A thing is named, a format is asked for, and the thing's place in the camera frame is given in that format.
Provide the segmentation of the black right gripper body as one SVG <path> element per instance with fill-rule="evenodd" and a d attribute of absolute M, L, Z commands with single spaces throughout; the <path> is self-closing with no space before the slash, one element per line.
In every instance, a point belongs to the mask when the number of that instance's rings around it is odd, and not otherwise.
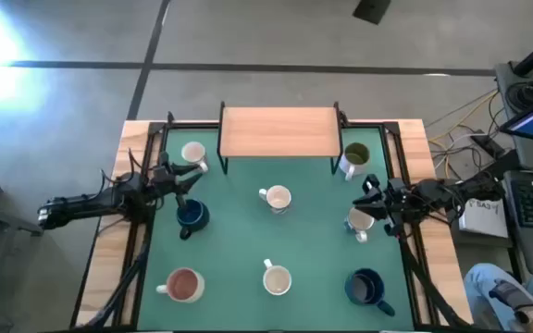
<path fill-rule="evenodd" d="M 400 189 L 394 189 L 391 185 L 391 179 L 388 181 L 387 188 L 380 188 L 380 181 L 375 174 L 368 174 L 363 183 L 365 195 L 376 194 L 378 200 L 371 204 L 363 206 L 384 206 L 387 209 L 387 221 L 384 230 L 387 235 L 404 235 L 403 211 L 405 209 L 405 195 Z"/>

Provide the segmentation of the white mug blue pattern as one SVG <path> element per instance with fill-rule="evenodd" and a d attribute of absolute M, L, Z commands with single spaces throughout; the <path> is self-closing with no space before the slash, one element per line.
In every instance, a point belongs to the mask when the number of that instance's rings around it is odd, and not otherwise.
<path fill-rule="evenodd" d="M 283 214 L 291 205 L 291 192 L 282 185 L 274 185 L 268 189 L 260 189 L 260 198 L 275 214 Z"/>
<path fill-rule="evenodd" d="M 345 217 L 343 225 L 359 243 L 365 243 L 367 242 L 367 231 L 373 227 L 374 223 L 374 217 L 353 207 Z"/>

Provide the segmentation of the green table mat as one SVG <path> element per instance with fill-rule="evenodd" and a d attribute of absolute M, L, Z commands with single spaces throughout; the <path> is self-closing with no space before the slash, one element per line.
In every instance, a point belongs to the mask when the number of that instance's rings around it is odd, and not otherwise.
<path fill-rule="evenodd" d="M 382 222 L 359 243 L 344 225 L 362 177 L 350 181 L 331 172 L 327 158 L 232 158 L 224 173 L 217 157 L 217 133 L 178 129 L 167 137 L 167 152 L 181 162 L 181 148 L 200 142 L 209 169 L 190 197 L 206 204 L 208 225 L 180 239 L 177 204 L 167 197 L 155 214 L 137 326 L 141 330 L 407 330 L 413 317 L 402 254 Z M 291 205 L 273 213 L 258 194 L 282 185 Z M 264 260 L 286 267 L 291 289 L 271 295 L 263 285 Z M 189 267 L 205 279 L 203 296 L 174 302 L 155 291 L 177 268 Z M 376 306 L 352 303 L 345 279 L 355 270 L 377 271 L 385 301 L 395 316 Z"/>

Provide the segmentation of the wooden shelf riser black legs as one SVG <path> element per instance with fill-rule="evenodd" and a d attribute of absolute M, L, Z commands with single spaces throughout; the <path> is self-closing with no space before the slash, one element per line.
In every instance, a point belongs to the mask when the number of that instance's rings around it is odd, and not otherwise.
<path fill-rule="evenodd" d="M 224 173 L 234 157 L 327 157 L 336 173 L 346 116 L 331 106 L 227 106 L 219 110 L 217 157 Z"/>

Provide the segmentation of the dark blue mug teal inside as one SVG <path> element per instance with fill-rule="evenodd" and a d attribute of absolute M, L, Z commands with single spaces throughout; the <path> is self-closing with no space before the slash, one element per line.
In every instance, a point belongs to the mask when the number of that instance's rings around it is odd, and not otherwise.
<path fill-rule="evenodd" d="M 177 209 L 177 220 L 180 225 L 180 239 L 185 241 L 194 232 L 208 225 L 210 212 L 203 202 L 196 199 L 187 199 L 185 206 Z"/>

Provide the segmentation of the small white ceramic mug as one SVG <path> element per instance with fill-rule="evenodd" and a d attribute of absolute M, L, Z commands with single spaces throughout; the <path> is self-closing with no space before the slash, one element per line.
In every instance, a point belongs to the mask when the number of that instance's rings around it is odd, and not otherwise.
<path fill-rule="evenodd" d="M 181 148 L 181 156 L 189 165 L 197 166 L 203 173 L 208 171 L 206 150 L 200 142 L 187 142 Z"/>

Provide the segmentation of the white box with lettering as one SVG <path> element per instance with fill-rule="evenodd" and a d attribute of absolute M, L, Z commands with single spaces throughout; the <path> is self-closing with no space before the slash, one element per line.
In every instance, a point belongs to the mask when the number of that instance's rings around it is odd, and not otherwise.
<path fill-rule="evenodd" d="M 509 238 L 502 200 L 468 200 L 464 213 L 459 217 L 458 226 L 461 231 Z"/>

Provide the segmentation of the red white patterned mug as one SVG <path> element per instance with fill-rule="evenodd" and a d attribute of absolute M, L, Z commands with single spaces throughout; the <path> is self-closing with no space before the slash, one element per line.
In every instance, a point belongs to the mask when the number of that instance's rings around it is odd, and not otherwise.
<path fill-rule="evenodd" d="M 180 267 L 172 271 L 163 285 L 155 291 L 167 295 L 174 302 L 197 302 L 204 294 L 205 279 L 189 267 Z"/>

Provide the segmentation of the person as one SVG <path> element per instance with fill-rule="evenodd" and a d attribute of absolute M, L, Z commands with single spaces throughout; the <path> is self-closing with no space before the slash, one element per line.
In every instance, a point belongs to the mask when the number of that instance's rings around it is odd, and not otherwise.
<path fill-rule="evenodd" d="M 533 321 L 528 325 L 520 324 L 509 306 L 489 296 L 489 291 L 496 285 L 496 279 L 514 284 L 533 302 L 533 277 L 522 284 L 496 265 L 474 265 L 465 275 L 465 293 L 476 327 L 533 333 Z"/>

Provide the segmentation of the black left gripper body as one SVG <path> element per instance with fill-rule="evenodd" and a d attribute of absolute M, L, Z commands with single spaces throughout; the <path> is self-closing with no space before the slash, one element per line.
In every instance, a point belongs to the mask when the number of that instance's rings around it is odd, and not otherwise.
<path fill-rule="evenodd" d="M 149 197 L 163 197 L 174 193 L 181 194 L 177 176 L 181 175 L 181 167 L 169 161 L 168 152 L 158 156 L 157 165 L 152 168 L 152 177 L 148 183 Z"/>

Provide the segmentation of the dark blue mug cream base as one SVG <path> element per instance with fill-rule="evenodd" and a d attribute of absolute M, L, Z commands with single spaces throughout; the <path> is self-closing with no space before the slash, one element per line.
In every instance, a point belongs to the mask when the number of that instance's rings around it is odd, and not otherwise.
<path fill-rule="evenodd" d="M 352 272 L 345 279 L 344 291 L 354 304 L 376 306 L 385 315 L 395 316 L 395 310 L 385 301 L 384 281 L 373 269 L 360 268 Z"/>

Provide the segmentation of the black floor plate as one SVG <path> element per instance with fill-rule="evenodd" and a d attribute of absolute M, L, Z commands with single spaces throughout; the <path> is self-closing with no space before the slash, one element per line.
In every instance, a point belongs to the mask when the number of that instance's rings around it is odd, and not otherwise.
<path fill-rule="evenodd" d="M 391 0 L 360 0 L 353 11 L 357 19 L 378 25 L 385 16 Z"/>

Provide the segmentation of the black power strip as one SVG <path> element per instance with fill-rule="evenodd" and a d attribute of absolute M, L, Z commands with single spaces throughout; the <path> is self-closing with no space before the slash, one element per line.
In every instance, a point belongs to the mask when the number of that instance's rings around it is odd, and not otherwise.
<path fill-rule="evenodd" d="M 505 149 L 494 141 L 489 134 L 485 134 L 482 130 L 474 132 L 470 139 L 493 159 L 497 159 L 506 154 Z"/>

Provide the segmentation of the cream white ceramic mug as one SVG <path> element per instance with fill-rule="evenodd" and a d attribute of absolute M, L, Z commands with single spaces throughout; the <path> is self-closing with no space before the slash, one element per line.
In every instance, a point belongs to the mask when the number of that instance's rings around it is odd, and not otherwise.
<path fill-rule="evenodd" d="M 264 260 L 265 273 L 263 285 L 268 293 L 281 296 L 291 289 L 292 278 L 290 271 L 282 265 L 273 265 L 270 259 Z"/>

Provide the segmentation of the white mug olive green inside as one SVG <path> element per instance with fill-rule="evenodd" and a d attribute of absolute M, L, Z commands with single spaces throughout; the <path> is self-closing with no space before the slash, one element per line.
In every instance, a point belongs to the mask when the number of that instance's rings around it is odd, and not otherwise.
<path fill-rule="evenodd" d="M 364 174 L 370 159 L 369 149 L 362 143 L 353 142 L 348 144 L 342 153 L 339 168 L 344 173 L 344 179 L 351 179 Z"/>

